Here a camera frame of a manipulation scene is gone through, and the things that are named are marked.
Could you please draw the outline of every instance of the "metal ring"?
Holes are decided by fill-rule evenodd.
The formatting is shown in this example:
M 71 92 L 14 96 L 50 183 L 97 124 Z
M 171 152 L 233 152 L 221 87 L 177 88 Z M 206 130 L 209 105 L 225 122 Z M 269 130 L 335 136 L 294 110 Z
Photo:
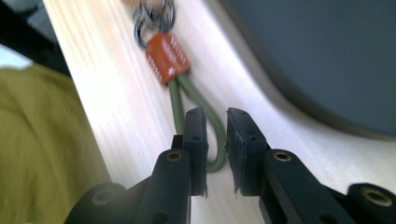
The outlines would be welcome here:
M 146 49 L 148 47 L 147 43 L 145 43 L 145 41 L 143 41 L 142 39 L 142 31 L 144 25 L 145 25 L 144 21 L 140 20 L 134 26 L 134 39 L 142 49 Z M 168 23 L 166 23 L 166 21 L 164 20 L 161 20 L 161 25 L 159 30 L 164 34 L 167 33 L 169 31 Z
M 390 207 L 393 205 L 392 199 L 377 189 L 363 188 L 361 193 L 364 198 L 371 203 L 384 207 Z
M 133 21 L 138 21 L 138 20 L 140 20 L 140 18 L 142 18 L 142 10 L 135 9 L 132 12 L 132 20 Z
M 169 161 L 180 161 L 183 159 L 183 155 L 180 152 L 170 152 L 166 155 L 166 159 Z
M 92 197 L 92 203 L 94 205 L 105 205 L 113 201 L 116 193 L 113 189 L 101 189 L 96 192 Z
M 274 152 L 273 156 L 278 161 L 291 161 L 291 155 L 286 152 Z
M 160 28 L 162 25 L 162 21 L 164 21 L 164 15 L 166 16 L 166 20 L 167 20 L 167 26 L 169 28 L 172 28 L 173 24 L 175 23 L 175 5 L 173 3 L 173 1 L 169 1 L 168 2 L 168 6 L 169 6 L 169 13 L 164 13 L 161 15 L 160 18 L 158 18 L 157 20 L 152 19 L 152 17 L 149 15 L 148 13 L 148 9 L 146 7 L 145 4 L 143 4 L 141 6 L 141 15 L 142 18 L 147 22 L 148 27 L 150 28 Z M 167 9 L 167 5 L 166 5 L 166 1 L 162 0 L 161 2 L 161 7 L 166 10 Z
M 148 45 L 142 40 L 142 29 L 143 21 L 140 20 L 134 25 L 134 39 L 141 48 L 146 49 Z

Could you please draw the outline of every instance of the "light wood panel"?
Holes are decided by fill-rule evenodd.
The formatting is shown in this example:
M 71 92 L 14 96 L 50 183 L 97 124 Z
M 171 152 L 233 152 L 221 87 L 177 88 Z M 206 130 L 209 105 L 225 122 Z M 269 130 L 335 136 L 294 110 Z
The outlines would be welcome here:
M 45 0 L 106 166 L 131 187 L 151 174 L 176 132 L 168 89 L 134 42 L 131 10 L 117 0 Z M 192 82 L 226 121 L 246 110 L 269 144 L 297 154 L 325 185 L 346 192 L 371 182 L 396 192 L 396 140 L 331 129 L 300 112 L 274 88 L 217 1 L 177 1 L 173 33 L 190 56 Z M 186 110 L 194 105 L 185 98 Z M 214 157 L 209 130 L 210 157 Z M 191 223 L 263 223 L 258 198 L 233 194 L 229 165 L 208 176 L 209 197 L 192 200 Z

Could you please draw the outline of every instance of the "black plastic part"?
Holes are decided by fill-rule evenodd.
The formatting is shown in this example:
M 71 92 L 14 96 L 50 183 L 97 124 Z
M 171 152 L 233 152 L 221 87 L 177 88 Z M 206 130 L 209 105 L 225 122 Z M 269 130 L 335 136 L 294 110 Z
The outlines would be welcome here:
M 105 183 L 87 191 L 74 206 L 65 224 L 130 224 L 144 195 L 148 180 L 129 189 Z
M 227 111 L 226 150 L 233 171 L 235 192 L 244 196 L 261 195 L 262 162 L 271 148 L 249 113 L 229 108 Z
M 263 179 L 262 183 L 262 196 L 260 196 L 259 207 L 265 224 L 287 223 L 286 215 L 266 178 Z
M 293 153 L 268 151 L 263 170 L 288 223 L 355 223 Z
M 1 1 L 0 30 L 0 44 L 17 51 L 35 63 L 70 76 L 59 45 L 51 43 Z
M 194 108 L 186 113 L 183 135 L 183 150 L 190 154 L 192 163 L 191 196 L 203 196 L 206 193 L 208 147 L 205 111 Z
M 172 146 L 171 148 L 173 149 L 183 149 L 183 135 L 174 135 L 174 138 L 172 140 Z
M 135 223 L 190 223 L 190 196 L 191 157 L 184 150 L 167 150 L 158 157 Z
M 396 196 L 372 184 L 354 184 L 348 189 L 345 209 L 358 223 L 394 224 Z

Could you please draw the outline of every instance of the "keychain ring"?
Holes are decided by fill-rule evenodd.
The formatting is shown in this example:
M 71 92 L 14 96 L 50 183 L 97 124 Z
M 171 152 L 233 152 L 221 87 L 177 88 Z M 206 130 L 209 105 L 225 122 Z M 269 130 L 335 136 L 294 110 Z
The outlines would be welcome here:
M 173 1 L 168 2 L 166 0 L 162 0 L 160 9 L 163 9 L 163 11 L 167 9 L 168 13 L 164 13 L 164 12 L 160 13 L 160 15 L 161 14 L 162 15 L 159 18 L 156 18 L 157 20 L 155 20 L 152 18 L 152 15 L 148 13 L 148 9 L 146 7 L 146 4 L 144 3 L 141 5 L 141 16 L 148 23 L 148 26 L 150 28 L 160 28 L 162 23 L 161 21 L 163 21 L 164 15 L 167 15 L 166 19 L 168 20 L 169 23 L 168 27 L 171 28 L 175 23 L 175 6 Z
M 147 48 L 147 43 L 143 40 L 142 38 L 142 31 L 143 28 L 145 26 L 145 21 L 144 20 L 140 20 L 136 23 L 136 25 L 134 26 L 134 39 L 136 40 L 137 44 L 142 48 L 142 49 L 146 49 Z M 160 20 L 160 28 L 159 31 L 162 33 L 167 33 L 170 29 L 169 24 L 164 21 L 164 20 Z

